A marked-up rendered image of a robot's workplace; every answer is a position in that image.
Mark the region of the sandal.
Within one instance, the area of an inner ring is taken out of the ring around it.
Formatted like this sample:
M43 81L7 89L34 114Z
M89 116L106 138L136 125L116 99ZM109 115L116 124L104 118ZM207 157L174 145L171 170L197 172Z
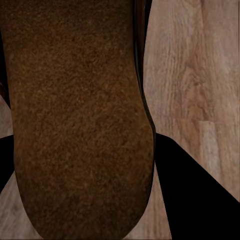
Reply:
M0 95L25 212L44 240L122 240L151 195L152 0L0 0Z

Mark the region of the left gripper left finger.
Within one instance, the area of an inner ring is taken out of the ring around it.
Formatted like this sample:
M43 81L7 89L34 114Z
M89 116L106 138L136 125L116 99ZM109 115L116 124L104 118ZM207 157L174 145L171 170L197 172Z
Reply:
M14 135L12 134L0 138L0 193L14 171Z

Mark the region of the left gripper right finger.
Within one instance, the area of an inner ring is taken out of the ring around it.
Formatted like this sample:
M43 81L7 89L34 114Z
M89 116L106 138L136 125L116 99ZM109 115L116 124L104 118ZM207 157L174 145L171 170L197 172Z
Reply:
M172 240L240 240L240 202L169 136L155 164Z

